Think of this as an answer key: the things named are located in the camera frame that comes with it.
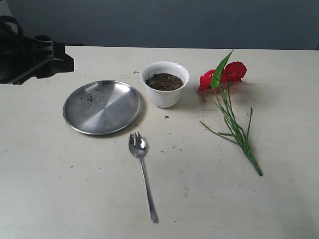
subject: black object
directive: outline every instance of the black object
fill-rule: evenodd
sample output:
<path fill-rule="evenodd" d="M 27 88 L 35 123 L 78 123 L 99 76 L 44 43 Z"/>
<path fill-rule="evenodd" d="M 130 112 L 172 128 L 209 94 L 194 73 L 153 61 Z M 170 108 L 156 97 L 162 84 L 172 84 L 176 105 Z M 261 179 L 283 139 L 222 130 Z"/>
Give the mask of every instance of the black object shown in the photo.
<path fill-rule="evenodd" d="M 74 71 L 74 60 L 65 54 L 64 46 L 46 35 L 24 36 L 14 17 L 0 16 L 0 84 L 21 85 L 33 76 Z"/>

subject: plate rim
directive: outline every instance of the plate rim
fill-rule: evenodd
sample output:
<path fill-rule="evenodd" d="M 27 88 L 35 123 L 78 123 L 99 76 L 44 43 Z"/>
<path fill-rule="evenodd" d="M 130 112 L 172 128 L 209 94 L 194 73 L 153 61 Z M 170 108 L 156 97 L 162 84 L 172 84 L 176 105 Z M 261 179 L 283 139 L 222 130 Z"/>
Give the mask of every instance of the plate rim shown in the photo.
<path fill-rule="evenodd" d="M 122 85 L 125 85 L 125 86 L 131 88 L 131 89 L 132 89 L 133 91 L 135 91 L 135 93 L 137 94 L 138 100 L 139 100 L 139 102 L 140 102 L 139 108 L 138 108 L 138 110 L 137 110 L 137 114 L 136 114 L 135 117 L 133 117 L 133 118 L 131 119 L 131 121 L 130 121 L 129 123 L 127 123 L 127 124 L 124 125 L 123 127 L 118 128 L 118 129 L 113 130 L 113 131 L 109 131 L 109 132 L 92 133 L 92 132 L 87 132 L 87 131 L 83 131 L 83 130 L 78 129 L 77 127 L 73 126 L 73 125 L 69 122 L 69 120 L 67 119 L 67 116 L 65 115 L 65 107 L 66 107 L 66 104 L 67 104 L 67 102 L 69 101 L 69 99 L 75 94 L 75 92 L 76 92 L 77 90 L 79 90 L 79 89 L 81 89 L 81 88 L 85 88 L 85 87 L 88 86 L 88 85 L 92 85 L 92 84 L 98 83 L 98 82 L 114 82 L 114 83 L 119 83 L 119 84 L 122 84 Z M 64 120 L 66 121 L 66 123 L 67 123 L 72 129 L 74 129 L 74 130 L 77 131 L 77 132 L 80 132 L 80 133 L 86 134 L 86 135 L 108 135 L 108 134 L 112 134 L 112 133 L 118 132 L 118 131 L 120 131 L 120 130 L 123 130 L 124 128 L 130 126 L 130 125 L 140 116 L 140 113 L 141 113 L 141 111 L 142 111 L 142 108 L 143 108 L 142 96 L 141 96 L 141 94 L 139 93 L 139 91 L 138 91 L 137 89 L 135 89 L 133 86 L 131 86 L 131 85 L 125 83 L 125 82 L 121 82 L 121 81 L 99 80 L 99 81 L 90 82 L 90 83 L 87 83 L 87 84 L 85 84 L 85 85 L 83 85 L 83 86 L 80 86 L 79 88 L 75 89 L 75 90 L 66 98 L 66 100 L 65 100 L 65 102 L 64 102 L 64 105 L 63 105 L 63 117 L 64 117 Z"/>

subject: soil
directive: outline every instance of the soil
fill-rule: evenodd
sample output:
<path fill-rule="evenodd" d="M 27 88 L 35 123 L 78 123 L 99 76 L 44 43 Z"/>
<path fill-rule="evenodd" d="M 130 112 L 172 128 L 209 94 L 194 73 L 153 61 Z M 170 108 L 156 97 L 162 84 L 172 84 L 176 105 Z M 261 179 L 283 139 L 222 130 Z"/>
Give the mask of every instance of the soil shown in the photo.
<path fill-rule="evenodd" d="M 183 81 L 169 73 L 160 73 L 153 75 L 150 79 L 146 80 L 146 84 L 159 91 L 173 91 L 183 86 Z"/>

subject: gray wall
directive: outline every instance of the gray wall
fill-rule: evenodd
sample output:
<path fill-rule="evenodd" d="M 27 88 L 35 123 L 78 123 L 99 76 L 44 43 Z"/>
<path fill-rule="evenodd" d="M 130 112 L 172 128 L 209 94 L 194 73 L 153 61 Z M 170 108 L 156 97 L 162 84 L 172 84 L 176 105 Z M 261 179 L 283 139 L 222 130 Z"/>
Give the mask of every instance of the gray wall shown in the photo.
<path fill-rule="evenodd" d="M 319 0 L 7 0 L 31 34 L 93 46 L 315 49 Z"/>

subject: metal spoon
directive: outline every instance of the metal spoon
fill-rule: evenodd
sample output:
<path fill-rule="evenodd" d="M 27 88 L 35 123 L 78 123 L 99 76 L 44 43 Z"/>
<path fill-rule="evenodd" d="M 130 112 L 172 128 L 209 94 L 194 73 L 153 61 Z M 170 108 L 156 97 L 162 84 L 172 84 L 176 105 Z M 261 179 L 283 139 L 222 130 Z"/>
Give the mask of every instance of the metal spoon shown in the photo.
<path fill-rule="evenodd" d="M 148 201 L 149 201 L 151 220 L 153 221 L 153 223 L 159 223 L 159 218 L 154 207 L 154 202 L 153 202 L 153 198 L 151 194 L 151 188 L 150 188 L 148 175 L 146 173 L 146 167 L 144 163 L 144 157 L 147 153 L 147 144 L 139 132 L 130 134 L 129 149 L 131 154 L 134 157 L 138 158 L 140 161 L 146 194 L 148 196 Z"/>

